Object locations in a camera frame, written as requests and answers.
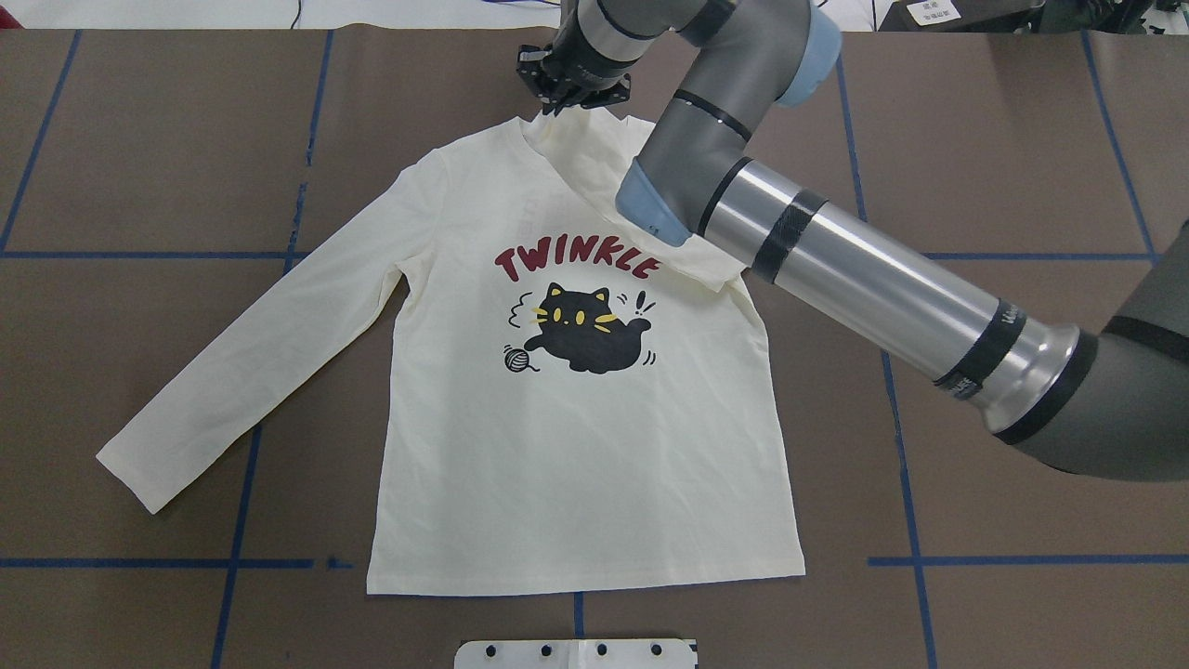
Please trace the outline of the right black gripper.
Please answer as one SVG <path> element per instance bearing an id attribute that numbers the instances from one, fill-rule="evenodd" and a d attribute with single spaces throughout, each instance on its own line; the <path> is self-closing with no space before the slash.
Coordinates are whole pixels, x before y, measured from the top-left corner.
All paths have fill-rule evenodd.
<path id="1" fill-rule="evenodd" d="M 633 89 L 629 69 L 629 62 L 608 59 L 579 43 L 560 49 L 522 44 L 516 59 L 516 72 L 546 116 L 570 107 L 591 111 L 627 102 Z"/>

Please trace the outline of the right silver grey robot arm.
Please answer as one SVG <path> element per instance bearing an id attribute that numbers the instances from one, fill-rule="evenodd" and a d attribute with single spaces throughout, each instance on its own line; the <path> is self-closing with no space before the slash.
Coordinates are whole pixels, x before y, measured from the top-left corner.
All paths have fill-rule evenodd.
<path id="1" fill-rule="evenodd" d="M 770 107 L 806 101 L 839 57 L 841 31 L 811 1 L 565 1 L 553 42 L 522 46 L 517 72 L 546 114 L 619 103 L 630 68 L 671 31 L 698 55 L 621 179 L 619 215 L 672 246 L 704 238 L 1053 469 L 1185 479 L 1185 231 L 1089 334 L 1032 321 L 753 160 Z"/>

